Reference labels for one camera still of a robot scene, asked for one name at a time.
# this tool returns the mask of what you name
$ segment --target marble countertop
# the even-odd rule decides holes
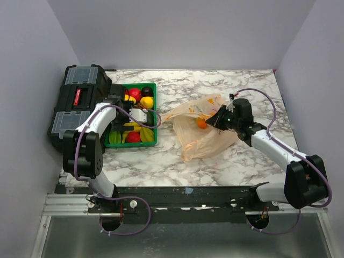
[[[272,70],[119,70],[107,74],[113,83],[155,82],[160,113],[209,94],[219,93],[228,101],[228,94],[239,89],[261,89],[277,107],[273,134],[297,147]],[[249,99],[257,122],[269,124],[273,109],[263,95],[245,91],[240,97]],[[254,185],[284,180],[284,173],[276,164],[240,140],[207,159],[183,161],[180,154],[181,145],[173,124],[166,122],[158,129],[155,147],[107,149],[103,170],[119,187]],[[86,184],[68,174],[66,186],[86,187]]]

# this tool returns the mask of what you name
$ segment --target green tray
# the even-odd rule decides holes
[[[142,89],[145,86],[149,86],[153,89],[154,92],[154,107],[153,109],[156,110],[156,84],[155,83],[134,83],[134,84],[122,84],[128,90],[132,88]],[[156,114],[153,113],[154,121],[156,125]],[[104,145],[106,148],[131,148],[131,147],[151,147],[155,146],[157,143],[157,129],[153,129],[154,132],[154,141],[153,142],[134,142],[132,144],[124,143],[124,144],[111,144],[109,142],[109,135],[110,135],[110,127],[108,127],[105,131],[105,138],[104,138]]]

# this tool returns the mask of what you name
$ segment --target orange fruit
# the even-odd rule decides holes
[[[203,119],[203,118],[196,118],[196,123],[197,123],[198,127],[201,129],[205,129],[208,127],[208,125],[205,122],[205,119]]]

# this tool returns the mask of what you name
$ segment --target toy apple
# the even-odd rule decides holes
[[[129,90],[129,95],[136,99],[136,103],[139,103],[141,100],[141,90],[138,88],[133,88]]]
[[[129,143],[140,142],[141,141],[140,134],[137,132],[130,132],[125,138],[125,141]]]

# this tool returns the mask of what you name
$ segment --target white wall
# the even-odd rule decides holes
[[[301,151],[323,157],[329,215],[344,253],[344,1],[317,0],[276,78]]]
[[[61,168],[46,132],[78,60],[45,0],[1,0],[0,35],[0,256],[29,257]]]
[[[83,64],[277,68],[315,0],[48,0]]]

